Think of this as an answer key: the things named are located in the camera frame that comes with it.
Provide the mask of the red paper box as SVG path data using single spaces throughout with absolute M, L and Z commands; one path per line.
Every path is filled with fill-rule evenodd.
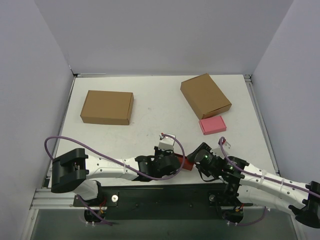
M 183 170 L 191 171 L 194 167 L 194 163 L 190 162 L 188 158 L 185 156 L 184 157 L 184 162 L 183 162 L 183 155 L 178 154 L 178 153 L 172 153 L 172 158 L 173 158 L 173 169 L 178 170 L 181 166 Z

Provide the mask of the brown cardboard box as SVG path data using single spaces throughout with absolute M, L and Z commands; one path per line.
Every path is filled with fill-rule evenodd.
M 86 124 L 130 124 L 134 104 L 132 92 L 89 90 L 80 117 Z
M 180 90 L 200 120 L 227 112 L 232 106 L 207 73 L 183 81 Z

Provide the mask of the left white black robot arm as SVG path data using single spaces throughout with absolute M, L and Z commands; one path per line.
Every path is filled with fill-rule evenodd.
M 51 192 L 72 192 L 96 206 L 104 198 L 101 183 L 97 179 L 150 182 L 154 178 L 172 176 L 180 167 L 181 163 L 172 150 L 121 159 L 117 164 L 109 159 L 88 155 L 83 148 L 76 148 L 54 159 Z

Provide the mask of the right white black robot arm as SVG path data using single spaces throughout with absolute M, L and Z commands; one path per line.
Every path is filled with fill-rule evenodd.
M 254 166 L 226 152 L 221 143 L 212 149 L 205 142 L 187 156 L 207 177 L 226 183 L 224 195 L 242 204 L 277 209 L 293 216 L 299 223 L 320 227 L 320 184 L 295 182 Z

